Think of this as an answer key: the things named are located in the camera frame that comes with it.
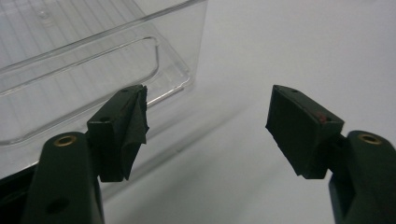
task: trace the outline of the transparent plastic box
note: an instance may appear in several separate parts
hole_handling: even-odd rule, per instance
[[[207,0],[0,0],[0,178],[125,86],[148,107],[194,80]]]

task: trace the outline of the clear plastic container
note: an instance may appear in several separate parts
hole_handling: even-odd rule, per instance
[[[194,80],[207,0],[1,0],[0,178],[57,133],[84,132],[138,83],[148,106]]]

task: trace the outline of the white table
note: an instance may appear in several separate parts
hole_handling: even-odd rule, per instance
[[[334,223],[331,173],[296,176],[264,128],[271,89],[395,144],[395,22],[391,0],[210,1],[194,86],[148,112],[136,164],[160,165],[106,186],[106,223]]]

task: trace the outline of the white surface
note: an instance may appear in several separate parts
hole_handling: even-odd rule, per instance
[[[196,82],[151,108],[158,127],[136,162],[174,157],[108,186],[106,223],[333,223],[330,173],[295,176],[264,128],[271,89],[304,92],[343,134],[395,144],[395,21],[391,0],[210,1]]]

